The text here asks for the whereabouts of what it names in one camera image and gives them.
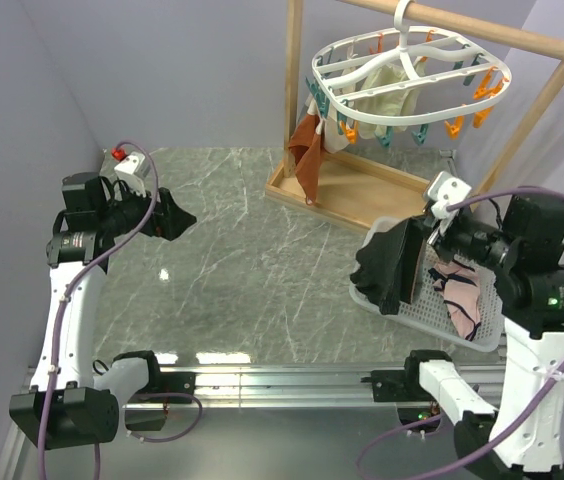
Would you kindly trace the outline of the black striped underwear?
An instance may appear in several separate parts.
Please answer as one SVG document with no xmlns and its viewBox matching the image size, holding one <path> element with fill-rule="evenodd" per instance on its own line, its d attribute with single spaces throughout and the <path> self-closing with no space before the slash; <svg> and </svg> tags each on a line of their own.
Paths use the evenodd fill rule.
<svg viewBox="0 0 564 480">
<path fill-rule="evenodd" d="M 397 315 L 399 299 L 397 268 L 403 222 L 388 231 L 376 231 L 355 255 L 357 269 L 350 275 L 355 288 L 376 305 L 382 315 Z"/>
</svg>

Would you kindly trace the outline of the orange clothes peg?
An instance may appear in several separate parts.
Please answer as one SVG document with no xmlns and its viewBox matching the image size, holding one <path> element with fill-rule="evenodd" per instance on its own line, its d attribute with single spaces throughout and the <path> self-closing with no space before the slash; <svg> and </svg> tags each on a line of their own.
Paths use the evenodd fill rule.
<svg viewBox="0 0 564 480">
<path fill-rule="evenodd" d="M 345 136 L 349 144 L 354 145 L 358 140 L 358 122 L 354 120 L 351 124 L 347 121 L 339 122 L 339 131 Z"/>
</svg>

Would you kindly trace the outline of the white clip hanger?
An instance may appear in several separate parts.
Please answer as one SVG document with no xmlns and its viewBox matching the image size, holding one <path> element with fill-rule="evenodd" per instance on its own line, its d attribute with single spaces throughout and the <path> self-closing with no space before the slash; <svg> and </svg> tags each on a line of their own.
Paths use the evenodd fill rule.
<svg viewBox="0 0 564 480">
<path fill-rule="evenodd" d="M 451 30 L 411 26 L 404 21 L 408 1 L 397 3 L 394 24 L 345 38 L 321 49 L 311 61 L 313 78 L 331 106 L 359 122 L 410 127 L 442 122 L 451 136 L 470 116 L 479 124 L 489 116 L 511 86 L 510 68 L 477 43 Z M 400 83 L 362 90 L 361 85 L 384 65 L 401 66 L 408 79 Z M 474 86 L 463 102 L 410 116 L 380 116 L 359 111 L 354 101 L 401 89 L 420 88 L 440 93 L 453 83 Z"/>
</svg>

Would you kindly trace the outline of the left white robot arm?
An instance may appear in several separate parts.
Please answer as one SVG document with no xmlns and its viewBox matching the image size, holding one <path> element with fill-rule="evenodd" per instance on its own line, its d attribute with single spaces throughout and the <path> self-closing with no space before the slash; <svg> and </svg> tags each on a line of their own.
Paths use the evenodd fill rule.
<svg viewBox="0 0 564 480">
<path fill-rule="evenodd" d="M 11 419 L 45 450 L 108 443 L 123 405 L 133 396 L 151 402 L 162 394 L 164 378 L 151 350 L 120 354 L 105 374 L 93 373 L 105 254 L 130 232 L 173 241 L 197 221 L 165 187 L 138 194 L 130 182 L 110 182 L 95 172 L 64 178 L 62 196 L 65 207 L 46 247 L 51 303 L 43 349 L 28 391 L 9 404 Z"/>
</svg>

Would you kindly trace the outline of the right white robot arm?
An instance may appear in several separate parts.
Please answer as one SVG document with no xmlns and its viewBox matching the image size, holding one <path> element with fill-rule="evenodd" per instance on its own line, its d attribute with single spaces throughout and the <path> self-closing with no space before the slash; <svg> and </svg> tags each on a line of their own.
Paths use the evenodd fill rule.
<svg viewBox="0 0 564 480">
<path fill-rule="evenodd" d="M 564 479 L 564 195 L 520 187 L 500 226 L 471 213 L 469 200 L 426 210 L 374 233 L 356 253 L 351 281 L 384 313 L 412 297 L 420 258 L 431 246 L 451 268 L 477 264 L 494 274 L 507 357 L 498 405 L 486 402 L 441 351 L 414 350 L 404 391 L 430 398 L 453 426 L 457 460 L 481 479 Z"/>
</svg>

